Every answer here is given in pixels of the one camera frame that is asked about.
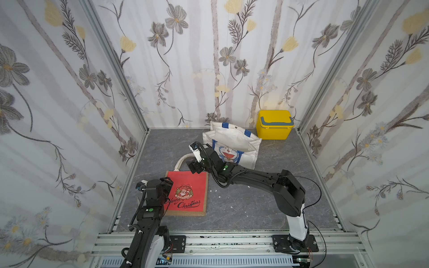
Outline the white Doraemon canvas bag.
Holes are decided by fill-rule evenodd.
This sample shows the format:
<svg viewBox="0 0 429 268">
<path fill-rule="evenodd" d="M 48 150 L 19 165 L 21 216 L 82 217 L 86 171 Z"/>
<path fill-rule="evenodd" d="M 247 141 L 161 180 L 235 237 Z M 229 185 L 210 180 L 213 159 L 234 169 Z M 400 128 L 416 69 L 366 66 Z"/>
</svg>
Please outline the white Doraemon canvas bag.
<svg viewBox="0 0 429 268">
<path fill-rule="evenodd" d="M 212 122 L 202 136 L 203 143 L 209 144 L 222 161 L 255 168 L 262 139 L 251 131 L 227 122 Z"/>
</svg>

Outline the red Christmas jute bag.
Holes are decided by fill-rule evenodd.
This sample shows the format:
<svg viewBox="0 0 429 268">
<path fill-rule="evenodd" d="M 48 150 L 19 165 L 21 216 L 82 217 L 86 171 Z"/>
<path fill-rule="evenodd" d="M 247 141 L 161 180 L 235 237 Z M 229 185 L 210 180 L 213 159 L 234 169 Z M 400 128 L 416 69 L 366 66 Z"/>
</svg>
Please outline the red Christmas jute bag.
<svg viewBox="0 0 429 268">
<path fill-rule="evenodd" d="M 207 211 L 208 173 L 192 173 L 181 171 L 185 160 L 193 154 L 182 156 L 176 163 L 173 171 L 166 176 L 173 181 L 169 194 L 169 201 L 164 205 L 166 216 L 204 217 Z"/>
</svg>

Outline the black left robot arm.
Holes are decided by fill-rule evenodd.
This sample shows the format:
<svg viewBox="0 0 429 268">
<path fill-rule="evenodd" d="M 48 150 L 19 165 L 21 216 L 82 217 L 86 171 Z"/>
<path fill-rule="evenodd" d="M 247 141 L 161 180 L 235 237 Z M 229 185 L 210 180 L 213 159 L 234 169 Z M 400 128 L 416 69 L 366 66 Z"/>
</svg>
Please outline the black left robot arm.
<svg viewBox="0 0 429 268">
<path fill-rule="evenodd" d="M 131 245 L 121 252 L 124 257 L 122 268 L 153 268 L 159 255 L 167 250 L 166 228 L 162 232 L 159 228 L 172 186 L 173 181 L 169 177 L 142 180 L 136 184 L 136 190 L 143 196 L 128 225 L 134 237 Z"/>
</svg>

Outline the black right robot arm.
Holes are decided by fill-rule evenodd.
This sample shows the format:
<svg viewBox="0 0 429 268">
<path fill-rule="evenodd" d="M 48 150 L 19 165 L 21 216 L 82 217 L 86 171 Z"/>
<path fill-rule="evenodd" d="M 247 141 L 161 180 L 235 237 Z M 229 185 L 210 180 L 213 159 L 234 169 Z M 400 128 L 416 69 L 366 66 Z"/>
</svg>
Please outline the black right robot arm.
<svg viewBox="0 0 429 268">
<path fill-rule="evenodd" d="M 266 173 L 224 162 L 213 148 L 205 148 L 199 142 L 189 145 L 194 155 L 187 163 L 194 173 L 208 172 L 221 188 L 239 184 L 260 189 L 273 195 L 278 209 L 286 215 L 289 234 L 280 252 L 297 255 L 308 248 L 309 227 L 305 216 L 306 190 L 288 170 Z"/>
</svg>

